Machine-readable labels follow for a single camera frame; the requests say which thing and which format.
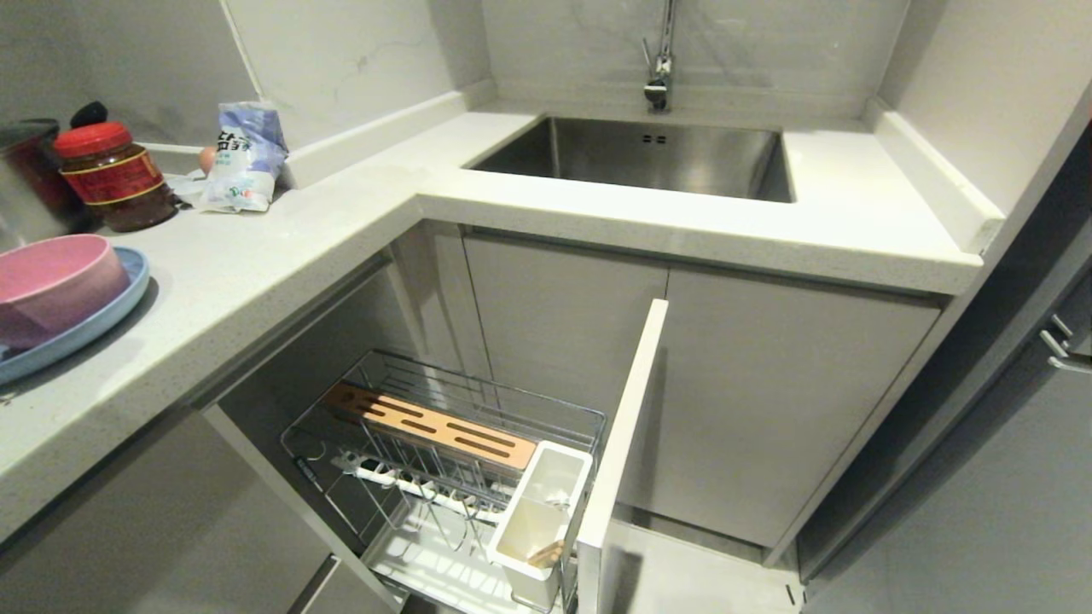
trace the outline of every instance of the red lid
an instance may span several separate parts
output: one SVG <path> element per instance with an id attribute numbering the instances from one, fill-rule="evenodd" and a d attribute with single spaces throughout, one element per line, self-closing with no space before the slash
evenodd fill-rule
<path id="1" fill-rule="evenodd" d="M 133 140 L 126 127 L 117 121 L 92 123 L 61 133 L 54 147 L 61 157 L 80 157 L 127 145 Z"/>

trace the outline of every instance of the kitchen sink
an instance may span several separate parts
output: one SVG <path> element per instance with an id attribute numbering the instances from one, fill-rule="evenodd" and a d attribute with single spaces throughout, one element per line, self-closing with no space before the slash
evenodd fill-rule
<path id="1" fill-rule="evenodd" d="M 793 202 L 781 134 L 548 117 L 476 170 Z"/>

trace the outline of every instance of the faucet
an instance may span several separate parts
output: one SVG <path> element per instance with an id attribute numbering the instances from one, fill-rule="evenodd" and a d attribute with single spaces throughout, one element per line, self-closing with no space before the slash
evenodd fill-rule
<path id="1" fill-rule="evenodd" d="M 664 0 L 664 29 L 660 34 L 660 54 L 653 64 L 649 55 L 649 42 L 641 38 L 644 62 L 649 67 L 649 82 L 644 85 L 644 97 L 649 101 L 649 113 L 667 113 L 667 93 L 672 82 L 672 35 L 675 32 L 675 0 Z"/>

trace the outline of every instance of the food package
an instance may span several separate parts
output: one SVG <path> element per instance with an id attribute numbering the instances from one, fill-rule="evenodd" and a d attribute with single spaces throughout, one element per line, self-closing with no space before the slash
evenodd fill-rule
<path id="1" fill-rule="evenodd" d="M 228 213 L 268 211 L 287 156 L 281 119 L 271 105 L 219 105 L 216 160 L 194 208 Z"/>

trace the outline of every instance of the pink bowl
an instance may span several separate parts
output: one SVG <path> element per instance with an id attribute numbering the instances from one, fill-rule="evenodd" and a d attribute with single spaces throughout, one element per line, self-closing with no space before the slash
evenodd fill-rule
<path id="1" fill-rule="evenodd" d="M 97 235 L 69 235 L 0 253 L 0 345 L 34 347 L 117 298 L 129 276 Z"/>

